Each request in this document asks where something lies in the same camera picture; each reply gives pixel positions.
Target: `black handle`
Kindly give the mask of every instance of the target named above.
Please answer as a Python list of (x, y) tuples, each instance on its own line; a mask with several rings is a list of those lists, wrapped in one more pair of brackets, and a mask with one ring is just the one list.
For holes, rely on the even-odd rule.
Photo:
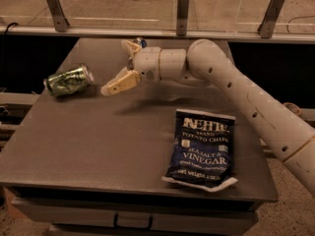
[(129, 229), (150, 230), (151, 227), (152, 227), (153, 221), (154, 221), (154, 219), (150, 216), (149, 217), (148, 226), (146, 226), (146, 227), (139, 228), (139, 227), (121, 226), (121, 225), (118, 225), (118, 213), (116, 213), (115, 216), (114, 216), (114, 227), (115, 228), (124, 228), (124, 229), (126, 229), (126, 228), (128, 229), (129, 228)]

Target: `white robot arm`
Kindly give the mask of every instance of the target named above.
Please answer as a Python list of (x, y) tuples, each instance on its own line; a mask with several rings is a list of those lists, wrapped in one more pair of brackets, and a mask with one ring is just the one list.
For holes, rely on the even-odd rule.
[(132, 57), (131, 67), (103, 86), (102, 94), (130, 89), (140, 81), (173, 80), (190, 86), (213, 83), (285, 167), (315, 195), (315, 130), (244, 76), (215, 43), (197, 40), (187, 53), (184, 49), (129, 48), (134, 43), (128, 41), (122, 44)]

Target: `table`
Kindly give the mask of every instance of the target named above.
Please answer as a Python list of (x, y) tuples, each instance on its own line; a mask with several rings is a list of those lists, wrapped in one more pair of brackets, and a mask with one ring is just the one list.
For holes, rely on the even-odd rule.
[[(102, 96), (100, 87), (128, 62), (120, 40), (81, 38), (59, 71), (85, 63), (95, 86), (59, 99), (45, 90), (0, 153), (0, 184), (16, 192), (13, 205), (51, 222), (52, 235), (243, 234), (257, 222), (255, 210), (278, 199), (256, 133), (213, 85), (141, 84)], [(162, 48), (192, 42), (147, 39)], [(227, 42), (217, 44), (230, 56)], [(161, 181), (177, 108), (236, 116), (238, 183), (205, 193)]]

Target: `black cable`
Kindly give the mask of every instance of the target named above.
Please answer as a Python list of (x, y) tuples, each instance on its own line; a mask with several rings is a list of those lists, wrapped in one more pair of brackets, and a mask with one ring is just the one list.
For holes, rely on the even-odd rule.
[(14, 26), (17, 26), (18, 23), (16, 22), (12, 22), (10, 23), (9, 25), (7, 25), (6, 29), (4, 30), (3, 32), (3, 35), (2, 35), (2, 55), (1, 55), (1, 66), (0, 66), (0, 75), (2, 72), (4, 72), (4, 57), (5, 57), (5, 53), (4, 53), (4, 50), (5, 50), (5, 36), (7, 35), (10, 27), (14, 27)]
[(286, 30), (287, 30), (287, 32), (289, 32), (288, 26), (289, 26), (289, 24), (290, 24), (293, 20), (298, 20), (298, 19), (311, 19), (311, 18), (315, 18), (315, 15), (313, 15), (313, 16), (302, 16), (302, 17), (296, 17), (296, 18), (290, 19), (290, 20), (287, 22), (287, 25), (286, 25)]

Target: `can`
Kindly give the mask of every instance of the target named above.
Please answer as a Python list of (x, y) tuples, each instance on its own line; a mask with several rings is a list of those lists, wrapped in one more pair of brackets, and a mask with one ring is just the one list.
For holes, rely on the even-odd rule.
[(53, 96), (61, 96), (81, 91), (94, 83), (94, 76), (85, 64), (65, 73), (56, 73), (43, 81)]

